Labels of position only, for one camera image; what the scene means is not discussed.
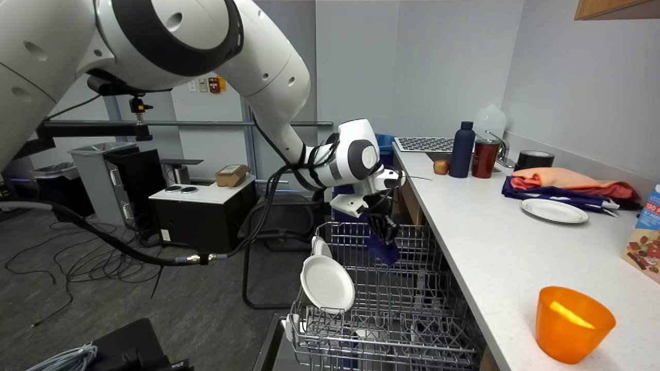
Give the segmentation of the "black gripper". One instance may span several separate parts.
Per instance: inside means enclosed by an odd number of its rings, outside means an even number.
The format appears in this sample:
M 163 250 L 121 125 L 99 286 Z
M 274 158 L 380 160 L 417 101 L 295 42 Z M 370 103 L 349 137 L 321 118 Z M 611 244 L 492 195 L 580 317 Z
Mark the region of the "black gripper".
M 390 246 L 400 226 L 394 221 L 394 195 L 407 184 L 407 174 L 400 170 L 381 168 L 370 178 L 370 191 L 364 196 L 364 206 L 360 209 L 360 219 L 365 221 L 371 234 Z

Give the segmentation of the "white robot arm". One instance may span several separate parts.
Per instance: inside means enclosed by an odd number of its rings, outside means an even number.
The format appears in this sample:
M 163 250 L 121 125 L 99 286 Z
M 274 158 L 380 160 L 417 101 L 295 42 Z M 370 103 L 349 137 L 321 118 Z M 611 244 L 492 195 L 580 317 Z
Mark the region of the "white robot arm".
M 307 191 L 340 188 L 330 206 L 390 244 L 390 192 L 407 182 L 380 161 L 370 121 L 309 147 L 290 120 L 309 71 L 253 0 L 0 0 L 0 166 L 8 166 L 79 77 L 120 93 L 160 93 L 223 77 Z

